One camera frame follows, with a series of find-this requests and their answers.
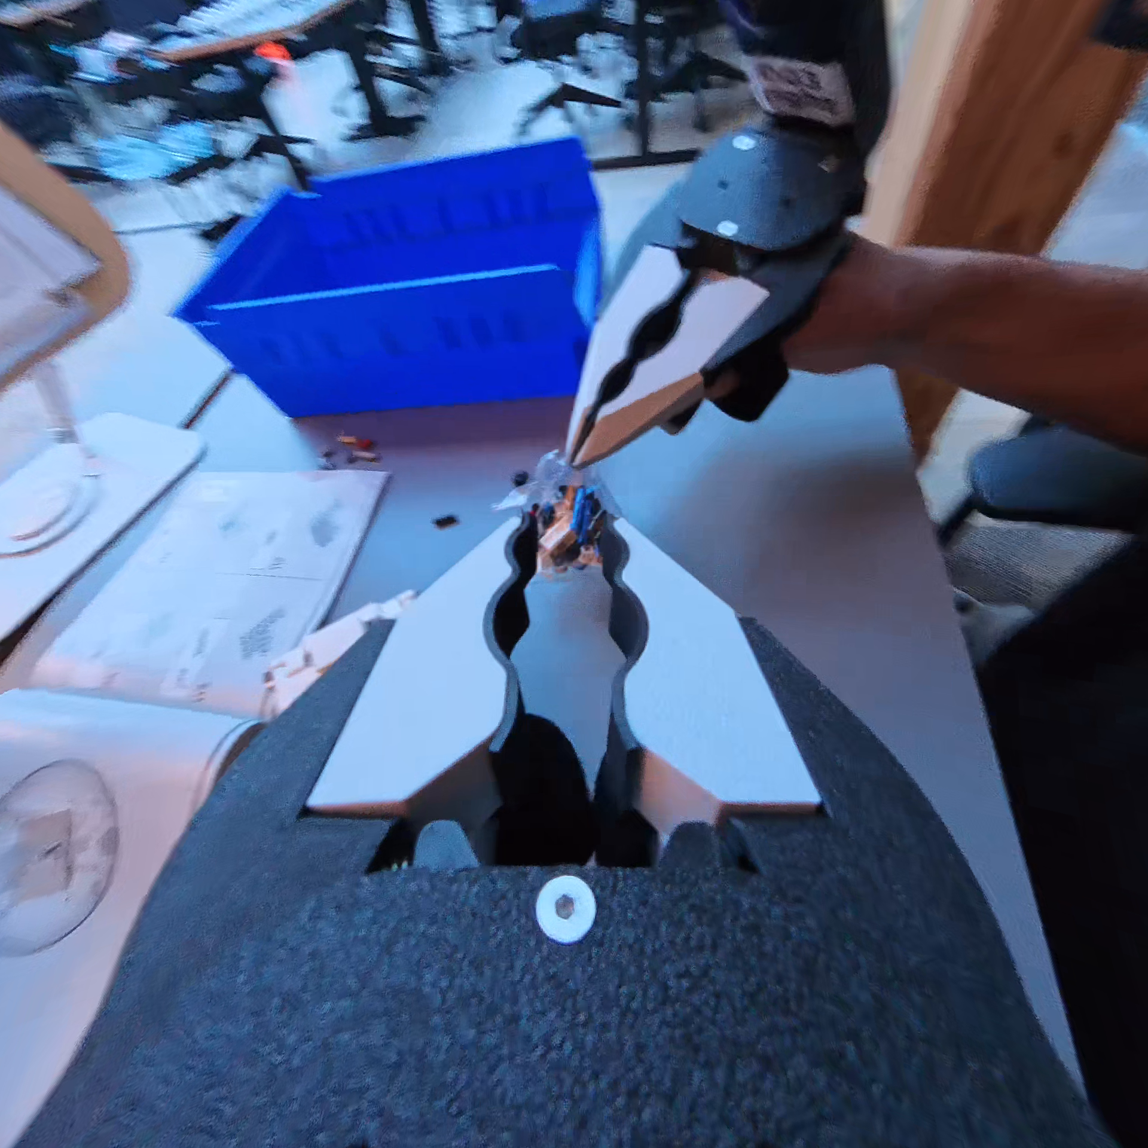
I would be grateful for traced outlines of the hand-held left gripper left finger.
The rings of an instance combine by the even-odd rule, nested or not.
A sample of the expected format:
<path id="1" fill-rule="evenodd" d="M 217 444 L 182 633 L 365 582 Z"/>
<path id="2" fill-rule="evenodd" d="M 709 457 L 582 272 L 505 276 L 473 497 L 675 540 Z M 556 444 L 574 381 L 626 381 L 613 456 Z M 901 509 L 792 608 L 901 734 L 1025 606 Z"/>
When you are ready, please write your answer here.
<path id="1" fill-rule="evenodd" d="M 539 525 L 500 522 L 389 632 L 304 802 L 330 820 L 494 820 L 498 751 L 524 715 Z"/>

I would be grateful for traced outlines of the person's dark trousers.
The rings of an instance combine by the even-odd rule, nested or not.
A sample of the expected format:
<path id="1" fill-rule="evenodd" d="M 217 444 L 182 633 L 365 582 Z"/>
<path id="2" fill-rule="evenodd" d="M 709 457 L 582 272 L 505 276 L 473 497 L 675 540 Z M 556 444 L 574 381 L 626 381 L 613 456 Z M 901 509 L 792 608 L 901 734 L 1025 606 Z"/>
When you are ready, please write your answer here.
<path id="1" fill-rule="evenodd" d="M 1148 541 L 979 671 L 1085 1093 L 1148 1143 Z"/>

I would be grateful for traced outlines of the open lego instruction booklet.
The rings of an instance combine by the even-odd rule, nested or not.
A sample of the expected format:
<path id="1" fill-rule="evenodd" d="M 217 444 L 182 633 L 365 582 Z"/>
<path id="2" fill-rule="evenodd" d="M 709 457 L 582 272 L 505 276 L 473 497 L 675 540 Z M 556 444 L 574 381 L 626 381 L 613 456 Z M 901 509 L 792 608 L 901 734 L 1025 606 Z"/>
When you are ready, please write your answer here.
<path id="1" fill-rule="evenodd" d="M 270 719 L 384 470 L 193 477 L 0 699 L 0 1143 L 74 1062 L 167 855 Z"/>

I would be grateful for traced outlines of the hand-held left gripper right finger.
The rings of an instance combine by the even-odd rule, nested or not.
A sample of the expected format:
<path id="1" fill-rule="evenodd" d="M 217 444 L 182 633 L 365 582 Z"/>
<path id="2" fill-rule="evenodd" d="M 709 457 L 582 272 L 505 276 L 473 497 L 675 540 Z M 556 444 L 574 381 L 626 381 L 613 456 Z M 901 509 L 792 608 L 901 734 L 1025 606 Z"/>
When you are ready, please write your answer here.
<path id="1" fill-rule="evenodd" d="M 821 795 L 740 615 L 639 525 L 604 525 L 612 686 L 604 814 L 654 835 L 757 814 L 815 814 Z"/>

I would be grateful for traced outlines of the blue plastic bin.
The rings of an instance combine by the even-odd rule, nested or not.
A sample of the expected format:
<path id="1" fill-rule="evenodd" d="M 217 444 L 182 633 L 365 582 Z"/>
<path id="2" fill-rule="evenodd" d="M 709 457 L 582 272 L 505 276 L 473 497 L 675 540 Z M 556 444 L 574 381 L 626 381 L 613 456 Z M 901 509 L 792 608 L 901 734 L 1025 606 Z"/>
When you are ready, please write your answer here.
<path id="1" fill-rule="evenodd" d="M 282 188 L 176 306 L 282 415 L 574 398 L 602 302 L 582 137 Z"/>

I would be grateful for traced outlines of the small clear bag of pieces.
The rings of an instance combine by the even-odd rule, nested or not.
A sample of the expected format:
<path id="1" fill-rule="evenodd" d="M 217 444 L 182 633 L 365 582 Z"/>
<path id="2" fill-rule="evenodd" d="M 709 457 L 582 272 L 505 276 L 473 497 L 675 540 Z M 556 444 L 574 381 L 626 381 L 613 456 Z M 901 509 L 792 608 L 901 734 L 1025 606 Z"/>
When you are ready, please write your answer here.
<path id="1" fill-rule="evenodd" d="M 574 469 L 566 449 L 548 449 L 530 469 L 530 485 L 494 501 L 494 515 L 530 515 L 539 532 L 535 570 L 568 574 L 602 568 L 602 532 L 624 517 L 597 469 Z"/>

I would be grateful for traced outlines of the wooden office table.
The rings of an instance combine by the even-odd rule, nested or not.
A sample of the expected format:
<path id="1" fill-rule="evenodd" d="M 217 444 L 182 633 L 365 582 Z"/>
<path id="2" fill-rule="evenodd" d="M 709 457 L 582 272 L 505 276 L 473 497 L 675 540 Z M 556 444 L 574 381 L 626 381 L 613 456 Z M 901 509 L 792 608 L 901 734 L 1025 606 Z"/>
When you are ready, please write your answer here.
<path id="1" fill-rule="evenodd" d="M 368 123 L 358 137 L 413 137 L 421 130 L 421 113 L 389 113 L 380 95 L 380 69 L 368 59 L 368 30 L 375 24 L 380 4 L 365 0 L 330 0 L 330 4 L 202 4 L 195 13 L 182 16 L 170 34 L 149 43 L 149 59 L 167 68 L 193 63 L 231 63 L 244 73 L 260 44 L 304 44 L 322 43 L 317 50 L 341 50 L 358 93 L 368 102 Z"/>

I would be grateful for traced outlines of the black office chair base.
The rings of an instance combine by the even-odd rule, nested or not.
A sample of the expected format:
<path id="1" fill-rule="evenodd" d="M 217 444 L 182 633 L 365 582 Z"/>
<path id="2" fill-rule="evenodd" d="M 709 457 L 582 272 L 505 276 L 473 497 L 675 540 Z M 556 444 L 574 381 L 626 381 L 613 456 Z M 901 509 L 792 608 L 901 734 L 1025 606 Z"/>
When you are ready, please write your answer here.
<path id="1" fill-rule="evenodd" d="M 515 137 L 524 140 L 542 113 L 559 113 L 576 123 L 574 108 L 612 108 L 624 113 L 626 130 L 633 133 L 633 156 L 604 156 L 595 157 L 595 170 L 639 170 L 639 168 L 681 168 L 694 164 L 696 152 L 652 152 L 652 104 L 669 95 L 694 102 L 694 130 L 708 133 L 708 93 L 714 84 L 744 84 L 749 73 L 701 50 L 701 38 L 714 34 L 722 22 L 717 4 L 709 0 L 633 0 L 629 22 L 612 16 L 612 4 L 597 0 L 539 0 L 519 4 L 519 30 L 508 44 L 530 63 L 574 63 L 582 55 L 582 38 L 624 38 L 626 55 L 633 59 L 633 80 L 624 84 L 624 95 L 604 95 L 595 88 L 576 88 L 559 80 L 542 102 L 519 113 Z"/>

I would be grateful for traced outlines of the dark office chair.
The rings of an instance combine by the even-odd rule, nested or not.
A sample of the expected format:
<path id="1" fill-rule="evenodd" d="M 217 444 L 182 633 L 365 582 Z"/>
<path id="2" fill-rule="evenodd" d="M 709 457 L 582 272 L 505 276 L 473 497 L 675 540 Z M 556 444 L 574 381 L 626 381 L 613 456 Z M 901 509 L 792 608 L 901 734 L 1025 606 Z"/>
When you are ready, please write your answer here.
<path id="1" fill-rule="evenodd" d="M 968 494 L 939 522 L 939 546 L 950 546 L 973 515 L 991 522 L 1135 535 L 1148 522 L 1148 457 L 1028 417 L 1013 439 L 996 439 L 968 456 Z"/>

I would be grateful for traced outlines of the white desk stand with board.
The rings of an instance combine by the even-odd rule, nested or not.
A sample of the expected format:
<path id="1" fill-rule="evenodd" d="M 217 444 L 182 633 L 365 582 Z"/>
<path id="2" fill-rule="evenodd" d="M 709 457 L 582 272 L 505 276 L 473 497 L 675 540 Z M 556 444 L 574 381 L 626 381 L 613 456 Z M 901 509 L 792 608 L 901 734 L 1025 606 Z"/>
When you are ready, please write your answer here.
<path id="1" fill-rule="evenodd" d="M 0 130 L 5 386 L 32 383 L 51 448 L 5 477 L 0 633 L 16 633 L 119 541 L 205 444 L 131 415 L 74 417 L 57 352 L 124 306 L 131 263 L 107 222 L 26 137 Z"/>

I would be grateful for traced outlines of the person's right hand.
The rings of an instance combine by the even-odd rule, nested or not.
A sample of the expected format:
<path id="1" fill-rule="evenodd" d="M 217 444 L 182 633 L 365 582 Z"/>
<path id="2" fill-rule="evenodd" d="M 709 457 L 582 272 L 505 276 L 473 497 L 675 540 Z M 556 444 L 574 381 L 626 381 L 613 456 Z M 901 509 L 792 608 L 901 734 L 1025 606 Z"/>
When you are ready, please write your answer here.
<path id="1" fill-rule="evenodd" d="M 915 278 L 911 252 L 854 237 L 809 317 L 782 342 L 786 362 L 815 374 L 901 367 L 915 334 Z"/>

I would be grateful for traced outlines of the wooden post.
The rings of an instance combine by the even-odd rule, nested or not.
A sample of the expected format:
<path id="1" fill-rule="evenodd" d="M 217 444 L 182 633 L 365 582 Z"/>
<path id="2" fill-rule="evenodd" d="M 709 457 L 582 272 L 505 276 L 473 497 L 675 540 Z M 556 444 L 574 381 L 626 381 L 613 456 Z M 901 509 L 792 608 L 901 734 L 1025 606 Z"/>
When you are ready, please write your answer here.
<path id="1" fill-rule="evenodd" d="M 1044 257 L 1144 80 L 1142 34 L 1144 4 L 968 4 L 900 252 Z M 915 367 L 892 374 L 925 462 L 965 386 Z"/>

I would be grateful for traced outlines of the person's right forearm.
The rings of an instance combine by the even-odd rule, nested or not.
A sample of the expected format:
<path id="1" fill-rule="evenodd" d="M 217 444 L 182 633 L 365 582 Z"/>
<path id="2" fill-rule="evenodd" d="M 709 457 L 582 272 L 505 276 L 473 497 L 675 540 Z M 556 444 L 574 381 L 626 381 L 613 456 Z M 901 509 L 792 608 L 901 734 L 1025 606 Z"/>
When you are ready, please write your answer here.
<path id="1" fill-rule="evenodd" d="M 1148 449 L 1148 272 L 900 252 L 900 367 Z"/>

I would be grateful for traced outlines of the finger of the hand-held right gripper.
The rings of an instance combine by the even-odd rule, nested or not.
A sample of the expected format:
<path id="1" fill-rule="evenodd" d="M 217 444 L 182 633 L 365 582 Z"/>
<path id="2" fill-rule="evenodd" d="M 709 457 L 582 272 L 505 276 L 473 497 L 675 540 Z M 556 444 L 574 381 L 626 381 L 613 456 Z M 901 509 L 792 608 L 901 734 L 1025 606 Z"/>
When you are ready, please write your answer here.
<path id="1" fill-rule="evenodd" d="M 654 353 L 675 339 L 694 285 L 675 252 L 639 252 L 589 334 L 566 444 L 568 462 L 612 457 L 688 398 L 694 381 L 669 381 Z"/>
<path id="2" fill-rule="evenodd" d="M 589 359 L 589 398 L 576 402 L 574 469 L 629 448 L 646 428 L 701 403 L 708 362 L 770 302 L 753 278 L 708 278 L 652 310 L 617 352 Z"/>

